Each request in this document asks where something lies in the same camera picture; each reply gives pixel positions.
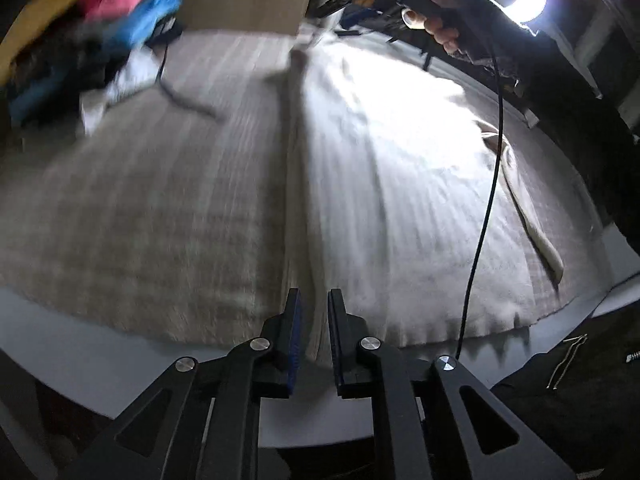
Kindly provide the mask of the right gloved hand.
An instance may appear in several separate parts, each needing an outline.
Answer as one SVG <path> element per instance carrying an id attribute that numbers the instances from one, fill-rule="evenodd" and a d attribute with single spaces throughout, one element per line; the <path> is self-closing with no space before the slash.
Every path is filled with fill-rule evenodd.
<path id="1" fill-rule="evenodd" d="M 402 20 L 426 32 L 449 56 L 474 65 L 514 62 L 532 38 L 526 26 L 509 18 L 494 0 L 411 0 Z"/>

